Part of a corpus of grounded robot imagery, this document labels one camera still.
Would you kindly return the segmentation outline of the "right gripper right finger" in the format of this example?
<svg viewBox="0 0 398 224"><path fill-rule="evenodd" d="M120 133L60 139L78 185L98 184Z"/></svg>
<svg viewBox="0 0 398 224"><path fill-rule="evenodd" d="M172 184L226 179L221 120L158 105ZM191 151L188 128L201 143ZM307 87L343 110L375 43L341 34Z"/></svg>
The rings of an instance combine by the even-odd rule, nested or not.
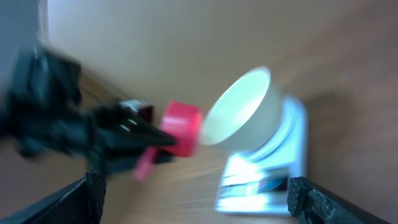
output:
<svg viewBox="0 0 398 224"><path fill-rule="evenodd" d="M289 180L287 205L299 223L389 224L306 177Z"/></svg>

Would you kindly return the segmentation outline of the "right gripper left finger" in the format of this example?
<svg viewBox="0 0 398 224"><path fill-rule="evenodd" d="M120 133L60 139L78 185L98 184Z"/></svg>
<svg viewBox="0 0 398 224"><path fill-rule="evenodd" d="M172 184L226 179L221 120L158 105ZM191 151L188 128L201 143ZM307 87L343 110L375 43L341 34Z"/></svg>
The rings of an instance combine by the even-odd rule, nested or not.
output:
<svg viewBox="0 0 398 224"><path fill-rule="evenodd" d="M1 220L1 224L99 224L107 181L97 172Z"/></svg>

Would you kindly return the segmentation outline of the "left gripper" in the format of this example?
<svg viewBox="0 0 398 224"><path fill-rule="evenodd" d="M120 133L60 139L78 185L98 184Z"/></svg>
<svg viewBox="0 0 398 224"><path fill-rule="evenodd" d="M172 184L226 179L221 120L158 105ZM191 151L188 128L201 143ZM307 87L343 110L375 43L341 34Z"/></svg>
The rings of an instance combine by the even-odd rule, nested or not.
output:
<svg viewBox="0 0 398 224"><path fill-rule="evenodd" d="M177 139L119 103L78 111L69 105L43 107L18 101L19 154L36 159L47 151L85 159L106 177L133 171L145 179L153 166L172 162L169 152L144 152L149 146L174 146Z"/></svg>

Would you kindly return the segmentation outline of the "pink measuring scoop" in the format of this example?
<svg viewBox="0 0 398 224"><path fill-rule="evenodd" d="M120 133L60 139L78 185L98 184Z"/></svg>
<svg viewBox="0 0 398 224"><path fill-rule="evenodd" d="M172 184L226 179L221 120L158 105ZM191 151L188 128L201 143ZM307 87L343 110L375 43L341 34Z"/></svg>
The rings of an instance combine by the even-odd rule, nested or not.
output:
<svg viewBox="0 0 398 224"><path fill-rule="evenodd" d="M193 105L169 101L160 122L160 129L170 134L177 141L174 146L165 147L165 151L175 157L192 157L198 145L203 114ZM132 176L135 180L145 180L159 158L161 147L149 146L139 158Z"/></svg>

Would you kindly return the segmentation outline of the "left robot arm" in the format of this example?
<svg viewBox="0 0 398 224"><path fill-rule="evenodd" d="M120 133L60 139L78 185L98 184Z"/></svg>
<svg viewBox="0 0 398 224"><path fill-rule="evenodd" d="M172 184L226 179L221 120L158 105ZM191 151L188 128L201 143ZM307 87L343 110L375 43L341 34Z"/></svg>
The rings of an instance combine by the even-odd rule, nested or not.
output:
<svg viewBox="0 0 398 224"><path fill-rule="evenodd" d="M53 150L84 158L91 170L109 176L135 168L150 146L176 145L118 100L80 110L80 74L79 63L44 49L18 55L1 105L1 136L13 137L22 157Z"/></svg>

